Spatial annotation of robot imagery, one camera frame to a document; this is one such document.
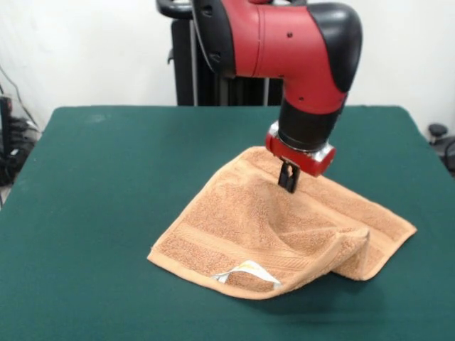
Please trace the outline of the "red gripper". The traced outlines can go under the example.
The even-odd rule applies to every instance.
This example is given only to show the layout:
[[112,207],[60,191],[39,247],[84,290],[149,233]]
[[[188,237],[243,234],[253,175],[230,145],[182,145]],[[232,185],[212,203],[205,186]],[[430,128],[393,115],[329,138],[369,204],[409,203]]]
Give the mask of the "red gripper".
[[299,169],[313,177],[322,175],[331,165],[336,149],[329,143],[317,151],[300,151],[282,142],[278,136],[279,123],[275,121],[269,127],[265,139],[266,149],[283,162],[278,185],[288,193],[295,193],[299,181]]

